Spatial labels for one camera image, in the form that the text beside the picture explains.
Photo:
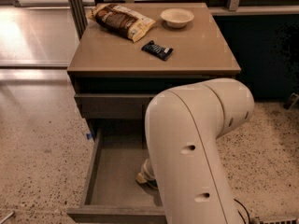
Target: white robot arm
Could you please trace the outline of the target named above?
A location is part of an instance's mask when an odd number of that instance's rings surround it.
[[[168,224],[243,223],[216,139],[248,121],[253,107],[249,89],[228,78],[175,87],[150,102],[146,139]]]

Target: drawer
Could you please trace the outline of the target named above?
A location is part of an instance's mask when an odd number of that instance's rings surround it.
[[[135,182],[149,156],[141,121],[113,127],[115,133],[97,130],[81,203],[67,214],[79,223],[165,224],[159,191]]]
[[[172,87],[224,76],[70,77],[76,93],[159,93]]]
[[[85,119],[142,119],[154,94],[76,94]]]

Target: white bowl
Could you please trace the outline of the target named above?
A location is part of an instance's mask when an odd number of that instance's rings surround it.
[[[170,8],[161,13],[161,18],[172,28],[181,28],[194,18],[193,13],[181,8]]]

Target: speckled floor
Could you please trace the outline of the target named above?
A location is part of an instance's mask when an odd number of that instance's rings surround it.
[[[0,70],[0,219],[75,223],[93,143],[65,70]],[[299,108],[256,102],[218,140],[235,197],[254,216],[299,216]]]

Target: chip bag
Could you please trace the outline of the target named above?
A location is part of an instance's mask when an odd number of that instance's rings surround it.
[[[88,12],[87,18],[133,42],[140,40],[156,22],[117,4],[98,4]]]

